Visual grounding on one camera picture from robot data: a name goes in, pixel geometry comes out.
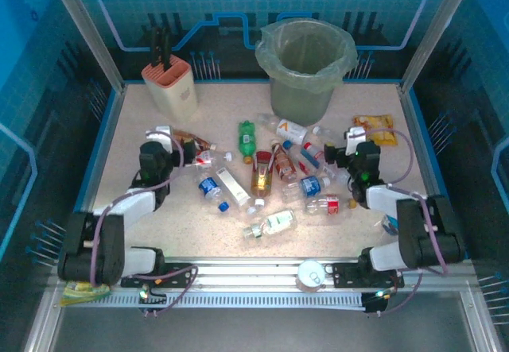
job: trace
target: speckled table surface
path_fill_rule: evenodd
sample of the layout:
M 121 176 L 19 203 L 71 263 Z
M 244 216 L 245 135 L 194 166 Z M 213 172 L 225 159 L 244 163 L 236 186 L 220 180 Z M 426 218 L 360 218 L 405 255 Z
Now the speckled table surface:
M 145 131 L 171 125 L 214 142 L 218 149 L 234 151 L 229 168 L 244 187 L 251 182 L 251 167 L 244 165 L 237 151 L 237 124 L 254 120 L 257 113 L 271 113 L 268 83 L 199 84 L 198 111 L 186 123 L 169 122 L 157 111 L 145 85 L 130 85 L 111 142 L 94 207 L 107 205 L 129 187 L 139 169 L 139 146 Z M 347 84 L 336 89 L 327 114 L 319 124 L 342 132 L 352 125 L 356 114 L 392 114 L 394 127 L 408 134 L 396 86 L 392 84 Z M 257 127 L 258 149 L 268 149 L 275 135 Z M 404 141 L 396 147 L 383 147 L 381 177 L 390 181 L 401 176 L 409 162 Z M 171 184 L 171 194 L 152 214 L 126 231 L 127 246 L 152 246 L 168 257 L 356 257 L 368 246 L 394 239 L 377 222 L 378 211 L 357 207 L 333 217 L 309 216 L 302 203 L 286 206 L 281 200 L 283 183 L 274 175 L 272 194 L 263 215 L 291 207 L 298 226 L 273 237 L 246 241 L 242 229 L 250 224 L 238 211 L 222 215 L 205 203 L 191 176 L 179 176 Z M 421 173 L 414 163 L 411 174 L 398 186 L 425 192 Z M 348 197 L 334 184 L 327 192 Z

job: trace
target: yellow snack bag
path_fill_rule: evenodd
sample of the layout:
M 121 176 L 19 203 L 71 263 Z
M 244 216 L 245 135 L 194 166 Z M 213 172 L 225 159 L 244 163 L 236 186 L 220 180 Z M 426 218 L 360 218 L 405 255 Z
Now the yellow snack bag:
M 391 115 L 367 116 L 359 115 L 353 117 L 354 126 L 362 126 L 366 131 L 376 130 L 378 128 L 394 128 L 394 122 Z M 377 132 L 367 136 L 368 139 L 375 142 L 376 145 L 398 145 L 396 135 L 392 132 Z

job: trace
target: green bottle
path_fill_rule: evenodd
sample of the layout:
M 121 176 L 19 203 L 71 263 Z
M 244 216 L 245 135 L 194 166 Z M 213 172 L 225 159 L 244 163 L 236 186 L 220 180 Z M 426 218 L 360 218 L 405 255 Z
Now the green bottle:
M 255 124 L 249 121 L 239 123 L 239 151 L 244 155 L 244 164 L 253 162 L 256 151 Z

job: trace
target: green trash can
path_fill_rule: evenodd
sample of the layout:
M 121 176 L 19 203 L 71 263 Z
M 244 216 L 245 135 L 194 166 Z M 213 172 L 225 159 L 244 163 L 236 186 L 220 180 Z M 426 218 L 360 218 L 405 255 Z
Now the green trash can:
M 334 89 L 357 65 L 352 36 L 312 18 L 265 26 L 254 54 L 270 77 L 272 110 L 301 126 L 324 116 Z

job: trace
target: blue label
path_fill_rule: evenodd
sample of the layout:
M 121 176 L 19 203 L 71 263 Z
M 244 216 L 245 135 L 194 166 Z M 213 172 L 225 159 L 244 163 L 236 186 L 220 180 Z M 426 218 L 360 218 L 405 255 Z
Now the blue label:
M 302 190 L 304 191 L 306 197 L 313 197 L 320 193 L 320 181 L 315 176 L 306 177 L 301 180 Z
M 198 188 L 204 192 L 204 195 L 207 195 L 212 189 L 217 188 L 217 184 L 214 179 L 208 177 L 198 185 Z
M 311 156 L 311 153 L 309 153 L 303 148 L 301 149 L 301 155 L 305 157 L 316 169 L 320 167 L 320 163 L 318 162 L 318 160 Z

